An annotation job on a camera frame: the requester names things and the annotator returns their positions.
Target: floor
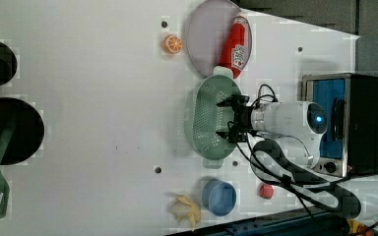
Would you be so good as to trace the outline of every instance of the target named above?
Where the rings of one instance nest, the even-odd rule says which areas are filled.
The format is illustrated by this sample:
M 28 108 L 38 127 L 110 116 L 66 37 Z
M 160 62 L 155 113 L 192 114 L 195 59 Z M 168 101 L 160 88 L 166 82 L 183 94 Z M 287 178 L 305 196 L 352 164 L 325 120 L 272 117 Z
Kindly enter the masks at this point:
M 231 0 L 241 8 L 358 35 L 378 33 L 378 1 Z

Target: white table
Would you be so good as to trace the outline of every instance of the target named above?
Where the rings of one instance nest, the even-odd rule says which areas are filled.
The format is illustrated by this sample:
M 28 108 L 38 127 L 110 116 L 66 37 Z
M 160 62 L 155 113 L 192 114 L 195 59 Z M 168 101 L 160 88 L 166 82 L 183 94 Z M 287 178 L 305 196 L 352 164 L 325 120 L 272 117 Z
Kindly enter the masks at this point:
M 209 170 L 185 140 L 185 99 L 202 78 L 184 52 L 162 53 L 160 23 L 184 37 L 200 2 L 0 0 L 0 39 L 20 59 L 0 96 L 34 104 L 46 126 L 35 157 L 3 167 L 11 198 L 0 236 L 185 231 L 189 222 L 168 212 L 174 194 L 200 203 L 210 177 L 233 184 L 237 205 L 225 217 L 202 208 L 198 227 L 300 207 L 283 189 L 259 198 L 238 151 Z M 267 83 L 295 100 L 303 74 L 354 70 L 355 36 L 254 12 L 248 20 L 253 51 L 239 81 L 252 99 Z

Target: red bottle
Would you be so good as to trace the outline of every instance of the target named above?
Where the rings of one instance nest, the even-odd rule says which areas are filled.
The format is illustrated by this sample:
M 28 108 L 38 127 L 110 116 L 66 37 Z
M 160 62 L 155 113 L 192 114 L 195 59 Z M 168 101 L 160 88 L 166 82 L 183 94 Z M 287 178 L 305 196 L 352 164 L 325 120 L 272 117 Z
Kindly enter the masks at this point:
M 223 45 L 219 65 L 232 71 L 236 79 L 246 63 L 247 14 L 239 12 L 232 25 L 231 33 Z

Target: red ball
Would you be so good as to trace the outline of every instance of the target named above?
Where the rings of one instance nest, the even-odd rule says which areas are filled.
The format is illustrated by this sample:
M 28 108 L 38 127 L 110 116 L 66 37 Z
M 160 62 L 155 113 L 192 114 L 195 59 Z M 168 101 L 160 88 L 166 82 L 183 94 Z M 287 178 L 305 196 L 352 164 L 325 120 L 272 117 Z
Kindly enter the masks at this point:
M 262 184 L 260 186 L 259 196 L 263 199 L 271 199 L 273 196 L 273 187 L 272 185 Z

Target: cable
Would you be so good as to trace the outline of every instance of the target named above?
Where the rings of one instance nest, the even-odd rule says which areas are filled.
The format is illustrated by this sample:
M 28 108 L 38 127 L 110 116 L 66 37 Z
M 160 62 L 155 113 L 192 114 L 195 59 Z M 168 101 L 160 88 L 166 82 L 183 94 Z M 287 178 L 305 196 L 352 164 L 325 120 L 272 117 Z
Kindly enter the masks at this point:
M 272 97 L 272 98 L 276 98 L 276 97 L 273 96 L 273 95 L 266 94 L 266 95 L 263 95 L 263 96 L 259 96 L 259 97 L 253 102 L 253 104 L 255 104 L 256 101 L 260 101 L 260 99 L 263 98 L 263 97 Z M 229 124 L 234 125 L 234 123 L 231 122 L 231 121 L 228 121 L 228 122 L 227 122 L 228 130 L 230 129 Z M 294 139 L 299 140 L 299 141 L 304 145 L 305 150 L 306 150 L 306 152 L 308 153 L 308 155 L 310 155 L 310 153 L 309 153 L 309 151 L 308 151 L 306 145 L 305 145 L 300 139 L 298 139 L 298 138 L 296 138 L 296 137 L 292 137 L 292 136 L 287 136 L 287 137 L 291 137 L 291 138 L 294 138 Z M 241 154 L 244 156 L 244 158 L 245 158 L 245 159 L 246 159 L 251 165 L 253 165 L 253 166 L 256 167 L 257 169 L 259 169 L 259 170 L 263 171 L 264 173 L 269 174 L 270 176 L 272 176 L 272 177 L 274 177 L 274 178 L 276 178 L 276 179 L 278 179 L 278 180 L 281 181 L 281 177 L 280 177 L 280 176 L 277 176 L 276 174 L 274 174 L 274 173 L 272 173 L 271 171 L 269 171 L 269 170 L 263 165 L 263 163 L 261 163 L 261 162 L 259 161 L 259 159 L 257 158 L 256 154 L 255 154 L 254 151 L 253 151 L 253 148 L 250 146 L 250 143 L 249 143 L 249 141 L 248 141 L 248 137 L 247 137 L 247 145 L 248 145 L 248 147 L 249 147 L 249 149 L 250 149 L 250 152 L 252 153 L 253 158 L 257 161 L 258 164 L 252 162 L 251 159 L 247 157 L 247 155 L 244 153 L 244 151 L 241 149 L 241 147 L 239 146 L 238 143 L 235 143 L 235 144 L 236 144 L 236 146 L 238 147 L 238 149 L 239 149 L 239 151 L 241 152 Z M 260 178 L 260 177 L 258 177 L 258 178 L 259 178 L 261 181 L 263 181 L 264 183 L 266 183 L 266 184 L 270 184 L 270 185 L 274 185 L 274 186 L 281 186 L 281 185 L 283 184 L 282 181 L 279 183 L 279 182 L 276 182 L 276 181 L 264 180 L 264 179 L 262 179 L 262 178 Z M 345 178 L 343 178 L 343 179 L 340 179 L 340 180 L 337 180 L 337 181 L 333 181 L 333 182 L 331 182 L 330 184 L 331 184 L 331 185 L 333 185 L 333 184 L 337 184 L 337 183 L 340 183 L 340 182 L 344 182 L 345 180 L 348 180 L 348 179 L 349 179 L 349 178 L 345 177 Z M 300 203 L 301 203 L 302 206 L 305 208 L 305 210 L 306 210 L 306 212 L 309 214 L 309 216 L 310 216 L 310 217 L 311 217 L 311 218 L 312 218 L 312 219 L 313 219 L 318 225 L 320 225 L 320 227 L 323 228 L 325 231 L 327 231 L 327 232 L 329 232 L 329 233 L 334 233 L 333 231 L 328 230 L 327 228 L 325 228 L 322 224 L 320 224 L 320 223 L 318 222 L 318 220 L 315 219 L 314 215 L 311 213 L 311 211 L 309 210 L 309 208 L 308 208 L 308 207 L 306 206 L 306 204 L 303 202 L 303 199 L 302 199 L 300 196 L 297 195 L 297 192 L 296 192 L 296 193 L 295 193 L 295 192 L 296 192 L 296 191 L 294 191 L 293 193 L 294 193 L 294 194 L 296 195 L 296 197 L 299 199 Z M 378 226 L 378 220 L 377 220 L 374 224 L 372 224 L 371 226 L 367 227 L 366 229 L 364 229 L 364 230 L 362 230 L 362 231 L 359 231 L 359 232 L 356 232 L 356 233 L 346 234 L 346 236 L 363 235 L 363 234 L 365 234 L 366 232 L 368 232 L 368 231 L 374 229 L 376 226 Z
M 338 234 L 340 236 L 343 236 L 342 234 L 340 233 L 337 233 L 337 232 L 333 232 L 332 230 L 329 230 L 327 229 L 324 225 L 322 225 L 315 217 L 314 215 L 311 213 L 311 210 L 309 210 L 308 206 L 306 206 L 306 204 L 303 202 L 303 199 L 298 196 L 297 194 L 295 194 L 296 197 L 299 199 L 300 203 L 302 204 L 303 208 L 305 208 L 306 212 L 309 214 L 309 216 L 315 221 L 315 223 L 317 223 L 321 228 L 323 228 L 325 231 L 329 232 L 329 233 L 334 233 L 334 234 Z
M 372 224 L 371 226 L 367 227 L 366 229 L 361 230 L 361 231 L 356 232 L 356 233 L 348 234 L 347 236 L 355 236 L 355 235 L 362 235 L 362 234 L 365 234 L 365 233 L 367 233 L 368 231 L 370 231 L 370 230 L 372 230 L 373 228 L 375 228 L 377 225 L 378 225 L 378 220 L 376 221 L 376 223 Z
M 262 88 L 268 88 L 272 92 L 272 94 L 262 95 Z M 252 106 L 255 109 L 258 109 L 260 107 L 260 100 L 264 97 L 271 97 L 273 99 L 271 102 L 278 102 L 278 99 L 276 98 L 275 91 L 272 89 L 272 87 L 270 87 L 266 84 L 262 84 L 259 87 L 259 90 L 257 92 L 257 98 L 253 101 Z

